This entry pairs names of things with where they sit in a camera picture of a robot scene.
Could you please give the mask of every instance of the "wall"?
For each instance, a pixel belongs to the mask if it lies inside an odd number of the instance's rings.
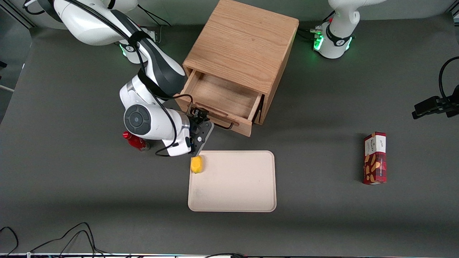
[[[321,20],[331,12],[327,0],[238,0],[270,11],[298,18],[301,21]],[[21,7],[23,0],[11,0]],[[163,17],[172,24],[204,24],[218,0],[139,0],[151,12]],[[454,0],[388,0],[376,6],[360,9],[364,20],[390,20],[406,18],[425,18],[443,13]],[[39,7],[34,3],[30,9]],[[128,15],[141,25],[153,25],[139,8]],[[46,14],[30,17],[38,26],[64,28]]]

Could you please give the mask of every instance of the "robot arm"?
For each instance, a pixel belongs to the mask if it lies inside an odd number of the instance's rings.
[[[193,115],[184,114],[162,105],[183,89],[182,67],[129,17],[115,10],[128,11],[136,6],[136,0],[117,1],[118,6],[110,2],[114,0],[54,0],[54,10],[78,40],[89,45],[125,40],[136,49],[139,59],[146,58],[146,67],[142,63],[141,71],[120,90],[126,128],[138,137],[162,140],[166,145],[162,150],[167,149],[170,156],[197,156],[214,127],[207,113],[196,110]]]
[[[319,33],[313,49],[326,58],[341,57],[348,50],[351,35],[360,21],[357,9],[384,1],[386,0],[328,0],[336,14],[332,22],[325,21],[312,31]]]

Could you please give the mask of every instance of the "gray table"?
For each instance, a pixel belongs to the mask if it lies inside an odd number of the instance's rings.
[[[161,46],[182,62],[200,29],[164,28]],[[297,37],[266,123],[251,138],[216,129],[205,147],[271,150],[276,210],[195,213],[189,159],[138,153],[121,136],[118,90],[139,67],[115,45],[32,31],[0,127],[1,224],[17,231],[21,252],[87,221],[110,252],[457,257],[459,118],[411,118],[459,55],[452,18],[363,21],[356,35],[339,60]],[[448,93],[458,69],[446,70]],[[376,130],[387,132],[388,183],[367,186],[363,138]],[[81,238],[70,251],[89,247]]]

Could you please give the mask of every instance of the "wooden drawer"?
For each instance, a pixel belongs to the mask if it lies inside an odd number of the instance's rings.
[[[252,132],[252,122],[258,115],[262,94],[243,88],[209,74],[192,70],[181,94],[193,96],[193,106],[209,111],[212,122],[245,136]],[[176,99],[186,112],[190,101]]]

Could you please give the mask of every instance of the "beige tray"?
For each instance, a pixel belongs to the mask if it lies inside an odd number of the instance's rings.
[[[276,209],[270,151],[201,151],[203,170],[190,171],[188,207],[195,212],[272,212]]]

